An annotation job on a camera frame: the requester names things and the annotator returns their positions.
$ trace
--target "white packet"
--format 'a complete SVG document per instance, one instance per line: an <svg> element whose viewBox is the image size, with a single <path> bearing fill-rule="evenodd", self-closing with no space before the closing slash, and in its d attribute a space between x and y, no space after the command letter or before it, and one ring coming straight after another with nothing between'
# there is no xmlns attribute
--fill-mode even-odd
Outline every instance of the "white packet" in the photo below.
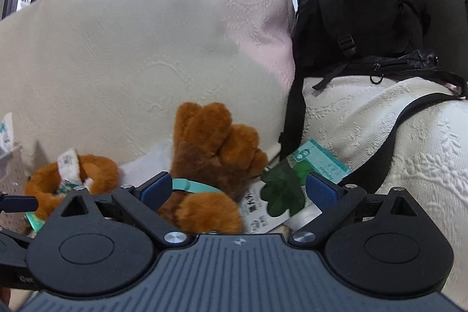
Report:
<svg viewBox="0 0 468 312"><path fill-rule="evenodd" d="M66 194L75 186L83 185L80 178L80 163L78 161L78 153L74 148L65 151L57 159L58 173L60 174L60 185L58 186L58 194Z"/></svg>
<svg viewBox="0 0 468 312"><path fill-rule="evenodd" d="M0 179L6 176L6 165L11 158L15 137L13 136L13 115L8 113L0 122Z"/></svg>
<svg viewBox="0 0 468 312"><path fill-rule="evenodd" d="M15 143L15 137L13 135L13 115L11 113L6 114L3 120L0 122L0 149L3 152L10 152L13 149Z"/></svg>

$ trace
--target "white paper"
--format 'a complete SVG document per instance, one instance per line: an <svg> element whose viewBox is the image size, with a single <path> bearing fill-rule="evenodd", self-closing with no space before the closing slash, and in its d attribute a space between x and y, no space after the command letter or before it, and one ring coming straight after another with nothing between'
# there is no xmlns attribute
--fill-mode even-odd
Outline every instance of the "white paper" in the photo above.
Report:
<svg viewBox="0 0 468 312"><path fill-rule="evenodd" d="M82 185L78 153L74 148L61 154L57 159L57 164L61 179L57 189L58 193L67 193L72 190L73 185Z"/></svg>
<svg viewBox="0 0 468 312"><path fill-rule="evenodd" d="M260 190L265 183L261 180L253 183L239 204L244 230L249 234L264 234L280 226L289 219L289 210L279 217L272 217L266 211L268 203L260 198Z"/></svg>
<svg viewBox="0 0 468 312"><path fill-rule="evenodd" d="M13 149L15 137L13 135L13 115L6 114L0 122L0 155Z"/></svg>
<svg viewBox="0 0 468 312"><path fill-rule="evenodd" d="M91 179L90 177L88 177L88 178L84 181L83 186L84 186L88 191L90 191L90 190L91 190L91 186L93 185L93 183L94 183L94 180Z"/></svg>
<svg viewBox="0 0 468 312"><path fill-rule="evenodd" d="M15 137L13 135L13 115L6 114L0 122L0 179L6 176L6 165L11 158L9 153L13 150Z"/></svg>
<svg viewBox="0 0 468 312"><path fill-rule="evenodd" d="M153 146L144 156L121 165L120 183L139 187L159 172L169 172L171 163L172 141L168 139Z"/></svg>
<svg viewBox="0 0 468 312"><path fill-rule="evenodd" d="M309 206L306 206L303 210L296 213L289 220L284 222L283 225L295 232L317 218L320 214L321 210L313 202L310 202Z"/></svg>

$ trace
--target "artificial leaf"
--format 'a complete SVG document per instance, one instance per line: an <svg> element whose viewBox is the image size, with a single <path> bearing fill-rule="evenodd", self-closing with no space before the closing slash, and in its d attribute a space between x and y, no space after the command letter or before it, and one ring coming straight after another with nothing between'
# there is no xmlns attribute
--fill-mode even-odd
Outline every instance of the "artificial leaf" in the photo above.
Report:
<svg viewBox="0 0 468 312"><path fill-rule="evenodd" d="M293 216L304 208L306 199L300 178L287 161L262 174L261 181L265 186L260 191L260 198L268 202L267 212L270 216L278 217L287 209Z"/></svg>
<svg viewBox="0 0 468 312"><path fill-rule="evenodd" d="M306 160L303 160L297 163L296 165L294 165L294 172L296 172L296 174L298 175L300 179L300 183L302 185L305 185L307 175L310 173L312 169L313 169L312 166Z"/></svg>

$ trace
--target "brown plush toy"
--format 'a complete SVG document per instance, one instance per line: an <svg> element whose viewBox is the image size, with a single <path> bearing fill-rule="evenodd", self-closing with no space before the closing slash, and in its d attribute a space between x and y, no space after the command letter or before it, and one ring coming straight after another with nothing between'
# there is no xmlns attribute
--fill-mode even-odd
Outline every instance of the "brown plush toy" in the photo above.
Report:
<svg viewBox="0 0 468 312"><path fill-rule="evenodd" d="M80 178L85 181L93 179L91 194L110 193L118 185L119 171L117 164L108 158L95 155L78 156ZM50 163L37 170L26 184L24 193L37 198L39 207L35 214L45 221L55 208L65 198L65 195L55 195L60 185L60 175L57 162Z"/></svg>
<svg viewBox="0 0 468 312"><path fill-rule="evenodd" d="M232 124L231 113L221 103L184 103L175 119L171 176L224 193L173 191L158 214L187 233L241 233L237 203L246 180L258 176L268 163L258 148L257 131Z"/></svg>

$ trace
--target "white textured fabric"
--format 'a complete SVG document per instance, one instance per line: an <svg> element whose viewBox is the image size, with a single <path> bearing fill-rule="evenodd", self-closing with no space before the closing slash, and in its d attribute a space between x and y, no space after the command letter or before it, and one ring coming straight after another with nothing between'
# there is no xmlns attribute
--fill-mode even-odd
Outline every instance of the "white textured fabric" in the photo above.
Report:
<svg viewBox="0 0 468 312"><path fill-rule="evenodd" d="M155 144L146 155L119 167L119 183L138 187L159 172L164 170L169 172L172 164L172 151L171 139Z"/></svg>
<svg viewBox="0 0 468 312"><path fill-rule="evenodd" d="M383 144L398 114L414 99L450 91L411 78L373 85L368 76L335 78L319 93L321 79L305 80L307 112L303 141L313 138L352 170ZM444 233L455 263L444 288L468 308L468 101L448 101L425 109L397 130L394 158L378 193L403 186Z"/></svg>
<svg viewBox="0 0 468 312"><path fill-rule="evenodd" d="M227 105L279 151L291 0L40 0L0 23L0 115L32 167L69 147L134 160L185 101Z"/></svg>

